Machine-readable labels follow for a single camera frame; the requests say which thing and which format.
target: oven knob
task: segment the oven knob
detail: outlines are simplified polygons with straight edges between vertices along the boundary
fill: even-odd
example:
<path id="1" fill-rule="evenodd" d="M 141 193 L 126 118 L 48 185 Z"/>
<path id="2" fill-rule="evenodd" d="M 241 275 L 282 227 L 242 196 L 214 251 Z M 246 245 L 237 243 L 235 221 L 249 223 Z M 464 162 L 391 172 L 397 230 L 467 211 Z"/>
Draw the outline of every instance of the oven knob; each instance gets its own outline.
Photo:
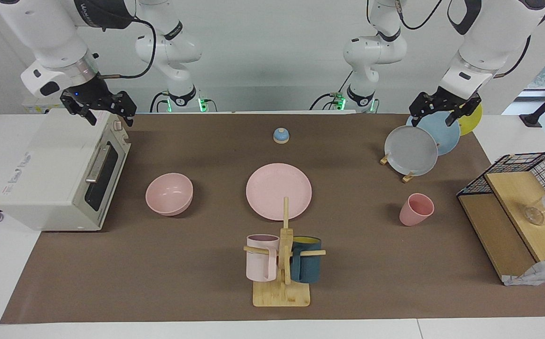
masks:
<path id="1" fill-rule="evenodd" d="M 122 131 L 122 122 L 120 120 L 113 122 L 113 130 L 116 132 Z"/>

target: cup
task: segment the cup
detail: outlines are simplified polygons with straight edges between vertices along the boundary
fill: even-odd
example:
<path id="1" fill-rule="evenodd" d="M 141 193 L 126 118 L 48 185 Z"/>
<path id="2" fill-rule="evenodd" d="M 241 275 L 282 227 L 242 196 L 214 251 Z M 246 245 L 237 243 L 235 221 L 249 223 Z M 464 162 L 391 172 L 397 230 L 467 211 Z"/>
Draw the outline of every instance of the cup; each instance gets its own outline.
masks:
<path id="1" fill-rule="evenodd" d="M 316 283 L 321 275 L 320 256 L 300 256 L 302 251 L 315 251 L 321 249 L 321 240 L 313 236 L 294 236 L 294 244 L 291 251 L 294 255 L 290 258 L 291 279 L 297 283 Z"/>
<path id="2" fill-rule="evenodd" d="M 247 237 L 247 245 L 268 250 L 268 255 L 247 251 L 245 267 L 247 278 L 261 283 L 277 279 L 279 237 L 271 234 L 252 234 Z"/>
<path id="3" fill-rule="evenodd" d="M 433 214 L 433 201 L 421 193 L 411 194 L 400 210 L 400 222 L 405 226 L 414 226 Z"/>

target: gray plate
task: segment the gray plate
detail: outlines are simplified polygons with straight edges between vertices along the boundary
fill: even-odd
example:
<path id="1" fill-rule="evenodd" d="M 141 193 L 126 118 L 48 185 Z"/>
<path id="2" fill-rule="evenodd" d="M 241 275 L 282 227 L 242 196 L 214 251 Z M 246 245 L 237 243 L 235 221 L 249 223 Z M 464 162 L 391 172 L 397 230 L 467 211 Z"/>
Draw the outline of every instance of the gray plate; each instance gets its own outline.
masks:
<path id="1" fill-rule="evenodd" d="M 400 126 L 387 136 L 387 162 L 400 174 L 422 176 L 438 161 L 438 147 L 433 137 L 419 127 Z"/>

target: blue plate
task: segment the blue plate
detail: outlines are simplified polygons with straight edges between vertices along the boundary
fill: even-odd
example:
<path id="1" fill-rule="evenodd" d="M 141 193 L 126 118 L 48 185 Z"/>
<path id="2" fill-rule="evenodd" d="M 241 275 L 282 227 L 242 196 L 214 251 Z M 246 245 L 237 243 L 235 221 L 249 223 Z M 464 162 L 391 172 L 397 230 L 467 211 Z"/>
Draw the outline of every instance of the blue plate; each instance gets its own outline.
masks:
<path id="1" fill-rule="evenodd" d="M 417 127 L 432 135 L 433 139 L 436 141 L 436 144 L 438 144 L 439 156 L 443 156 L 452 151 L 457 144 L 459 144 L 459 123 L 456 121 L 452 126 L 447 127 L 446 122 L 444 122 L 446 118 L 449 117 L 449 114 L 450 113 L 443 111 L 424 116 L 417 125 Z M 412 120 L 413 117 L 410 116 L 409 119 L 406 120 L 406 125 L 412 126 Z"/>

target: clear glass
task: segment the clear glass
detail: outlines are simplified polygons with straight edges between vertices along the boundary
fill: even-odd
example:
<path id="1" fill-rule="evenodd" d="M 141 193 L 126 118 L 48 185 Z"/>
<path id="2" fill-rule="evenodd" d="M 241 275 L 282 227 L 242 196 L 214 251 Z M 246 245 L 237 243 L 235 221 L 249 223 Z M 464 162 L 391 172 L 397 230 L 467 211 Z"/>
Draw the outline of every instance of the clear glass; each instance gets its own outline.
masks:
<path id="1" fill-rule="evenodd" d="M 542 198 L 526 206 L 524 208 L 524 215 L 526 215 L 526 219 L 532 224 L 538 226 L 544 225 L 545 207 L 542 203 Z"/>

